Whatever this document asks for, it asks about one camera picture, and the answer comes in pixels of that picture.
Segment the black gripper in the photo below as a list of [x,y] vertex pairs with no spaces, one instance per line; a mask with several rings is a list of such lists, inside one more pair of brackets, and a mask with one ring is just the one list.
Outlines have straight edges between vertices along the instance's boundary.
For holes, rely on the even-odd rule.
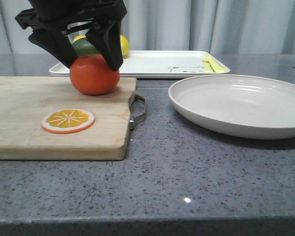
[[86,33],[90,42],[113,71],[123,64],[120,22],[127,10],[122,0],[31,0],[32,8],[21,11],[15,20],[22,29],[35,28],[29,41],[44,49],[70,68],[76,52],[59,31],[73,23],[101,26]]

